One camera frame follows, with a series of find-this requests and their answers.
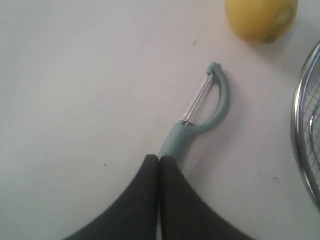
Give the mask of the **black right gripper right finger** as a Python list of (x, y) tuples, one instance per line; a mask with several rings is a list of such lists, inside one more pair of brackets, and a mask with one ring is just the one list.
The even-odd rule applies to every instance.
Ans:
[(160, 159), (160, 219), (164, 240), (250, 240), (193, 190), (174, 158)]

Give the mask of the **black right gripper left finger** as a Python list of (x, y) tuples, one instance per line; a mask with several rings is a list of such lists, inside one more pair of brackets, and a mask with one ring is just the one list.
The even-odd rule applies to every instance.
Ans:
[(129, 186), (100, 216), (68, 240), (155, 240), (160, 160), (146, 155)]

